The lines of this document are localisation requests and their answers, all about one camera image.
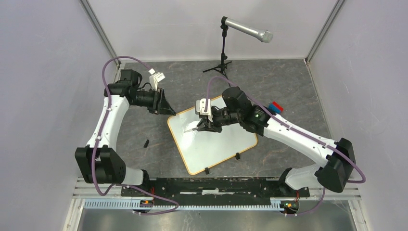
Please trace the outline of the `white black whiteboard marker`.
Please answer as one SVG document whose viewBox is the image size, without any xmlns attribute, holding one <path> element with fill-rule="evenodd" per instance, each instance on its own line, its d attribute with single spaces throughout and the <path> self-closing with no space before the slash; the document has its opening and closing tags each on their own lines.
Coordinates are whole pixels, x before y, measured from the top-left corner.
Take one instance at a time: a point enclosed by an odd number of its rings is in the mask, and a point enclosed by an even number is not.
<svg viewBox="0 0 408 231">
<path fill-rule="evenodd" d="M 192 131 L 196 131 L 198 128 L 191 128 L 191 129 L 187 129 L 187 130 L 184 130 L 184 132 L 186 133 L 186 132 L 192 132 Z"/>
</svg>

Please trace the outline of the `yellow framed whiteboard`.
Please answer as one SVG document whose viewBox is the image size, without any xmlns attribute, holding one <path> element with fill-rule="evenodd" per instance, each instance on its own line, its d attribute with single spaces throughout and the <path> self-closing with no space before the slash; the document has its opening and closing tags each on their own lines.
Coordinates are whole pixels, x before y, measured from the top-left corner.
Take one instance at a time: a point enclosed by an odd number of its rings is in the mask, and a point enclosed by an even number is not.
<svg viewBox="0 0 408 231">
<path fill-rule="evenodd" d="M 197 175 L 258 143 L 257 135 L 247 132 L 239 124 L 222 128 L 221 133 L 190 131 L 199 122 L 194 107 L 171 116 L 167 120 L 172 137 L 190 175 Z"/>
</svg>

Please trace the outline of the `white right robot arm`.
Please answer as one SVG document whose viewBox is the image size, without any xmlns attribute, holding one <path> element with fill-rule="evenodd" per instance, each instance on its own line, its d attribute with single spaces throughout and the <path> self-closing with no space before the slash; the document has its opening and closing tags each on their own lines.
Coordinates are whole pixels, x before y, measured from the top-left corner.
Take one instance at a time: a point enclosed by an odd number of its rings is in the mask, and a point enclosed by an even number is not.
<svg viewBox="0 0 408 231">
<path fill-rule="evenodd" d="M 279 141 L 311 159 L 314 164 L 288 168 L 282 173 L 278 191 L 291 196 L 297 190 L 320 186 L 341 193 L 356 166 L 352 143 L 324 138 L 284 119 L 273 110 L 253 104 L 239 87 L 229 87 L 221 95 L 225 106 L 219 108 L 202 98 L 195 112 L 200 121 L 196 131 L 220 133 L 224 126 L 238 124 L 244 130 Z"/>
</svg>

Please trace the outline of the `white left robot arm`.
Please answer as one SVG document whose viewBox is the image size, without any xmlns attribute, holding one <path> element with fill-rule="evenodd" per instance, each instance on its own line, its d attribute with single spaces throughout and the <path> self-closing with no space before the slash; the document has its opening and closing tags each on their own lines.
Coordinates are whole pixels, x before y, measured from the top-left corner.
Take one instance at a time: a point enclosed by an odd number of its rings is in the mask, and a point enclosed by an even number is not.
<svg viewBox="0 0 408 231">
<path fill-rule="evenodd" d="M 162 72 L 150 70 L 150 89 L 141 86 L 142 76 L 135 70 L 121 70 L 121 78 L 107 85 L 104 104 L 97 127 L 85 145 L 75 151 L 80 172 L 86 183 L 127 184 L 139 196 L 151 191 L 145 170 L 127 167 L 117 154 L 116 142 L 123 118 L 131 106 L 145 107 L 155 115 L 175 115 L 158 83 L 165 78 Z"/>
</svg>

